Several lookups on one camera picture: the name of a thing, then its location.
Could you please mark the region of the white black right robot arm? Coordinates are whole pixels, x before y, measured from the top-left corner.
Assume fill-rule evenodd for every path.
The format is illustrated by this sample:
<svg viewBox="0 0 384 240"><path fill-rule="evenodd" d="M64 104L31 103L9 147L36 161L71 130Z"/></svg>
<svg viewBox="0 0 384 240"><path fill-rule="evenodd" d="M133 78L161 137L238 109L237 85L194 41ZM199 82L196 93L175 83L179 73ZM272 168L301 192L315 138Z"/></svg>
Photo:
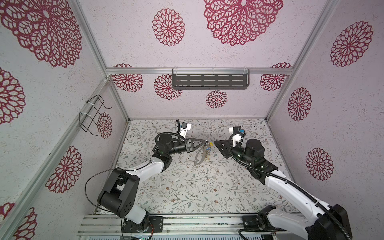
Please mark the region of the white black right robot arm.
<svg viewBox="0 0 384 240"><path fill-rule="evenodd" d="M293 204L299 214L289 214L268 205L254 220L243 219L244 231L287 231L305 240L351 240L353 238L347 211L336 204L331 206L314 197L289 180L277 166L265 158L261 141L249 139L245 147L240 140L216 140L215 146L226 158L245 167L261 184L275 190Z"/></svg>

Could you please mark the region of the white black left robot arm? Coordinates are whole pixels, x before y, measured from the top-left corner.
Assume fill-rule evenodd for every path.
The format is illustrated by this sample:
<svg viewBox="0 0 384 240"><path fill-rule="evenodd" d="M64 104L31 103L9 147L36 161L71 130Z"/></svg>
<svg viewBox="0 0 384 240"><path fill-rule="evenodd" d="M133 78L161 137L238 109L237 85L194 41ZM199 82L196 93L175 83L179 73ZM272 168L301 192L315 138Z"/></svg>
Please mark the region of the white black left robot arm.
<svg viewBox="0 0 384 240"><path fill-rule="evenodd" d="M156 135L150 160L131 170L113 169L98 196L98 204L128 220L139 231L145 231L150 224L150 214L135 203L139 183L164 172L173 161L172 155L194 152L207 143L207 140L186 139L171 132Z"/></svg>

